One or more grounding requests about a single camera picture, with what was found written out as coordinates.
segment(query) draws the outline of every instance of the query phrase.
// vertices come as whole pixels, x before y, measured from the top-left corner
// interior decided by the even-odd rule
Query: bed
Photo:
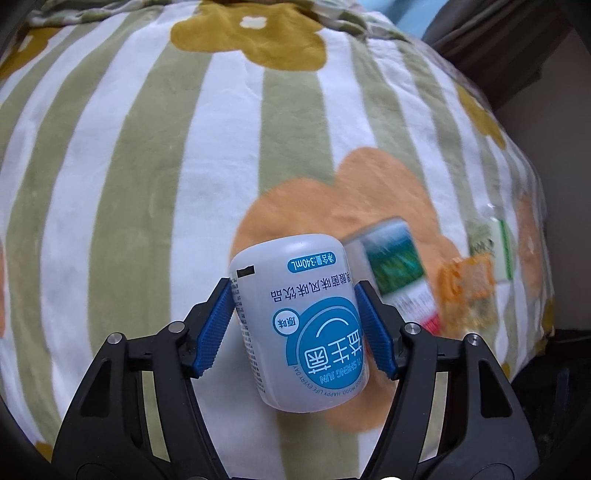
[[[441,302],[441,267],[470,256],[470,225],[500,207],[512,281],[474,330],[510,378],[543,350],[540,179],[482,92],[427,44],[348,1],[60,3],[33,12],[0,67],[0,391],[48,458],[108,334],[183,319],[233,255],[280,236],[345,239],[402,217]],[[393,393],[373,365],[341,407],[275,411],[237,322],[196,384],[228,473],[273,480],[359,475]],[[144,394],[165,457],[149,376]]]

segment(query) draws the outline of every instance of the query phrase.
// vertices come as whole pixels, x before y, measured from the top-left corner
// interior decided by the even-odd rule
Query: blue label
[[[292,273],[304,272],[313,268],[324,267],[325,265],[334,265],[336,263],[335,254],[324,252],[322,254],[308,255],[306,257],[294,258],[287,262],[287,269]]]
[[[288,312],[280,310],[274,324],[284,316],[288,318]],[[287,364],[299,364],[311,381],[324,388],[339,390],[352,385],[363,367],[363,333],[355,306],[342,297],[331,297],[295,317],[297,330],[291,333],[275,325],[287,337]]]

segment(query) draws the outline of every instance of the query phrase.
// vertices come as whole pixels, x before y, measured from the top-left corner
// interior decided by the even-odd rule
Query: plastic bottle
[[[230,279],[261,398],[307,413],[350,400],[368,367],[345,249],[328,235],[280,238],[240,252]]]

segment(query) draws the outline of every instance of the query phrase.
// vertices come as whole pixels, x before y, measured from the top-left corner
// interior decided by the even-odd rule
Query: bottle label
[[[490,254],[497,282],[513,279],[511,243],[506,222],[488,219],[469,232],[470,255]]]
[[[287,337],[287,364],[302,383],[341,390],[353,385],[363,371],[363,332],[357,308],[343,297],[320,300],[302,314],[281,309],[273,317],[277,333]]]
[[[313,268],[324,267],[325,265],[334,265],[336,256],[332,252],[324,252],[305,257],[293,258],[287,262],[287,269],[292,273],[305,272]]]
[[[391,220],[359,240],[383,301],[396,307],[405,322],[416,322],[436,335],[437,303],[407,223]]]

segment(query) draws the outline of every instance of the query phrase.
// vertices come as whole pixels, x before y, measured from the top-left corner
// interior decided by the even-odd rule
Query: snack package
[[[441,268],[439,280],[445,336],[462,338],[496,321],[490,253],[453,260]]]

